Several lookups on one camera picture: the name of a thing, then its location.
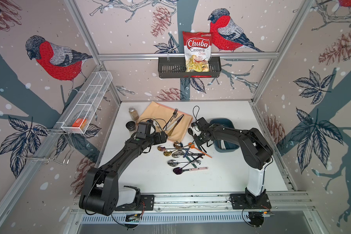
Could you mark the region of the white ceramic spoon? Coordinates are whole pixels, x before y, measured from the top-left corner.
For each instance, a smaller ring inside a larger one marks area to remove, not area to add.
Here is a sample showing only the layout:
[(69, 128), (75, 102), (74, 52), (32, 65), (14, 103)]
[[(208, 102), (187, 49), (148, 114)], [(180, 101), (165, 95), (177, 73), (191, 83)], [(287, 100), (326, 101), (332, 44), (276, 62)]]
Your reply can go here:
[(222, 150), (226, 150), (225, 141), (224, 141), (224, 140), (221, 140), (220, 143), (221, 143), (221, 149), (222, 149)]

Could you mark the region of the teal plastic storage box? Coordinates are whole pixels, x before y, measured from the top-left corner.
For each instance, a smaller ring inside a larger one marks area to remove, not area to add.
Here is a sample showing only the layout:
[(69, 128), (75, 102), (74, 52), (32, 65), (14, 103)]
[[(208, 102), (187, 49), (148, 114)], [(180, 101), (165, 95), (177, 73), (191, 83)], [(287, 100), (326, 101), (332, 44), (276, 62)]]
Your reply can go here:
[[(228, 127), (228, 128), (234, 128), (233, 123), (229, 119), (226, 119), (226, 118), (212, 119), (210, 121), (210, 123), (211, 124), (220, 124), (220, 125), (223, 125), (223, 126)], [(220, 153), (229, 153), (229, 152), (233, 152), (233, 151), (240, 148), (240, 146), (238, 146), (236, 144), (225, 141), (226, 150), (222, 150), (220, 141), (221, 141), (220, 139), (214, 140), (214, 147)]]

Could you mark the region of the black spoon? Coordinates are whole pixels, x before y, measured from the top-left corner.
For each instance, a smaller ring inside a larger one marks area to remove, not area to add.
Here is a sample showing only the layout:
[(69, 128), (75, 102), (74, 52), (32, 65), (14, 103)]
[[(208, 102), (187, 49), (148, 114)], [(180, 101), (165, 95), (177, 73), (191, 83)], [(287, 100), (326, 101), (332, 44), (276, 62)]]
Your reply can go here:
[(195, 134), (193, 132), (192, 128), (188, 128), (188, 134), (193, 138), (193, 142), (196, 146), (201, 146), (202, 145), (202, 140), (200, 139), (199, 135)]

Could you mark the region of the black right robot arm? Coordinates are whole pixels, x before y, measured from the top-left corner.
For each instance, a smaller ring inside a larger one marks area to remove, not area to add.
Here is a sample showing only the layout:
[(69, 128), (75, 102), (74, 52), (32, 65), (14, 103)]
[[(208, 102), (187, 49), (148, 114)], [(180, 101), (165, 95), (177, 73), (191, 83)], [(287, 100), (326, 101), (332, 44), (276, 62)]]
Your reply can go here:
[(246, 200), (254, 202), (266, 194), (265, 172), (267, 166), (273, 162), (273, 149), (258, 129), (239, 130), (217, 123), (208, 123), (205, 118), (200, 118), (191, 123), (188, 134), (193, 137), (198, 147), (215, 140), (238, 145), (245, 162), (250, 166), (245, 189)]

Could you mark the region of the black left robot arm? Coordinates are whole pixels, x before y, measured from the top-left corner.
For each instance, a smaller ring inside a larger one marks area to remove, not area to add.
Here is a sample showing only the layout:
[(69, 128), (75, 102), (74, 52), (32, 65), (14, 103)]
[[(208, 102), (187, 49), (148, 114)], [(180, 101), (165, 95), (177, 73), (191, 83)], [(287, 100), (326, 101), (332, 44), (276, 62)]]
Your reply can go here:
[(106, 164), (91, 168), (84, 181), (79, 208), (86, 214), (109, 216), (116, 208), (138, 209), (145, 204), (140, 201), (140, 189), (133, 186), (119, 188), (119, 179), (130, 163), (147, 148), (167, 141), (168, 135), (157, 132), (152, 120), (140, 122), (138, 129), (125, 142), (124, 147)]

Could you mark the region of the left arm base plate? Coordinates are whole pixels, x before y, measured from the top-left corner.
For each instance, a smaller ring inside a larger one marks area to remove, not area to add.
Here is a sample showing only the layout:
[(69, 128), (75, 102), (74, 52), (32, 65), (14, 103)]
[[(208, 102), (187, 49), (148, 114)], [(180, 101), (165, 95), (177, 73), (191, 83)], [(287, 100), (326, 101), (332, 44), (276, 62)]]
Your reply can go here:
[(115, 211), (152, 211), (154, 209), (154, 195), (141, 195), (136, 197), (133, 203), (115, 208)]

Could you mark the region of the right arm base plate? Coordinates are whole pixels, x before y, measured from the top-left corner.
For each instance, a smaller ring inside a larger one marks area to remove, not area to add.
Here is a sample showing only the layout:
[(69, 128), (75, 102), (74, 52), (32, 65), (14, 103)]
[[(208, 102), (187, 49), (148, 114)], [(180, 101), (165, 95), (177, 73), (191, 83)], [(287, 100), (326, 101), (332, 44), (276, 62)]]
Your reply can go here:
[(266, 191), (258, 197), (250, 194), (237, 193), (230, 194), (228, 201), (234, 210), (243, 209), (268, 209), (272, 208)]

